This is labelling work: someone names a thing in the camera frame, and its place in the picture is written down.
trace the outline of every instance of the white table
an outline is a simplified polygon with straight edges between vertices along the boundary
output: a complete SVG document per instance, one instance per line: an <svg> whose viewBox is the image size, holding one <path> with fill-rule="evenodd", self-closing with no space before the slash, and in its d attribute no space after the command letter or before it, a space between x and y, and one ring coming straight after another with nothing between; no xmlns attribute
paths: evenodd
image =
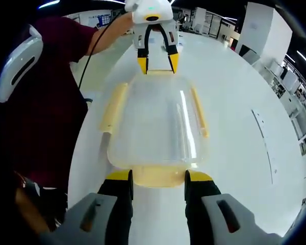
<svg viewBox="0 0 306 245"><path fill-rule="evenodd" d="M302 158L285 109L259 73L235 52L207 37L181 35L184 48L176 76L186 76L196 86L210 130L209 157L198 170L212 176L221 192L251 210L263 230L284 235L300 210L303 190ZM159 53L160 46L151 44L151 48L150 64L167 68L167 56ZM101 144L97 126L115 86L140 72L136 59L131 46L106 78L104 93L94 99L84 120L70 169L69 207L97 192L111 170L105 152L107 139ZM273 184L252 109L267 122L276 147L278 173ZM174 189L134 186L133 207L129 244L190 244L184 185Z"/></svg>

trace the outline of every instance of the white wall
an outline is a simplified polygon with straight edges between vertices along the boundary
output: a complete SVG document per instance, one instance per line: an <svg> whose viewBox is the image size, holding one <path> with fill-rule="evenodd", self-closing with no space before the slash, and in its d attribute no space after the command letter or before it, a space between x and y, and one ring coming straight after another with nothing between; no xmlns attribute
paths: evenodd
<svg viewBox="0 0 306 245"><path fill-rule="evenodd" d="M111 10L91 10L86 12L80 12L75 14L69 14L66 17L68 18L76 18L79 16L80 24L89 27L95 27L95 25L90 24L90 17L98 16L98 15L106 15L109 14L111 16Z"/></svg>
<svg viewBox="0 0 306 245"><path fill-rule="evenodd" d="M236 46L237 53L244 44L258 55L262 54L270 32L272 16L273 9L268 6L251 2L247 4L243 29Z"/></svg>
<svg viewBox="0 0 306 245"><path fill-rule="evenodd" d="M206 14L206 9L196 8L192 28L195 28L196 25L200 24L201 25L200 31L202 31L205 22L205 14Z"/></svg>
<svg viewBox="0 0 306 245"><path fill-rule="evenodd" d="M291 37L292 30L279 13L273 9L272 24L261 57L265 65L272 62L272 59L276 60L278 64L283 62Z"/></svg>

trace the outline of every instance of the maroon shirt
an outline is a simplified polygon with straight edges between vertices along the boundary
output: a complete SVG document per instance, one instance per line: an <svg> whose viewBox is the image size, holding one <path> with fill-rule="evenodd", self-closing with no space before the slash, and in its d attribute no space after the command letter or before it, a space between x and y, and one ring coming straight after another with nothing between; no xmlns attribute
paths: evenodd
<svg viewBox="0 0 306 245"><path fill-rule="evenodd" d="M44 48L3 104L1 144L17 172L44 187L66 189L87 105L69 63L87 52L95 29L68 18L36 22Z"/></svg>

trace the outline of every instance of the clear plastic tray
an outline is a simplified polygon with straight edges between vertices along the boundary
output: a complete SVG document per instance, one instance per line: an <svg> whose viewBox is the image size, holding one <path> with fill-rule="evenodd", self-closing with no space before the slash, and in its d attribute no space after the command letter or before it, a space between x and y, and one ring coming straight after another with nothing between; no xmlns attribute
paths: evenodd
<svg viewBox="0 0 306 245"><path fill-rule="evenodd" d="M113 126L108 158L137 172L148 167L161 173L156 167L165 166L179 174L202 163L206 137L196 91L186 78L164 72L137 75Z"/></svg>

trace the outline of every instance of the black cable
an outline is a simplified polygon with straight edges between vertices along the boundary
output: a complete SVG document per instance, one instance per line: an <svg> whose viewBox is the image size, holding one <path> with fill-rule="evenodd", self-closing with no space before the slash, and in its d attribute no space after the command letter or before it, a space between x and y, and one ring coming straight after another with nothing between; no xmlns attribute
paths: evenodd
<svg viewBox="0 0 306 245"><path fill-rule="evenodd" d="M107 27L105 27L105 29L103 30L102 34L98 37L98 39L97 39L97 41L95 42L95 45L93 46L92 51L91 51L91 53L90 53L90 55L89 55L89 57L88 57L88 60L87 60L87 62L86 62L86 65L85 65L85 67L84 67L83 74L82 74L82 77L81 77L81 81L80 81L80 84L78 85L78 89L81 88L81 85L82 85L82 82L83 82L83 78L84 78L84 75L85 75L85 72L86 72L88 63L90 62L90 59L91 59L91 57L92 57L92 55L93 55L94 49L96 48L98 42L100 41L100 39L102 38L102 36L103 36L103 34L106 32L106 30L110 27L110 25L111 25L120 15L122 15L122 14L124 14L124 13L125 13L125 10L120 11L120 12L116 15L116 17L107 25Z"/></svg>

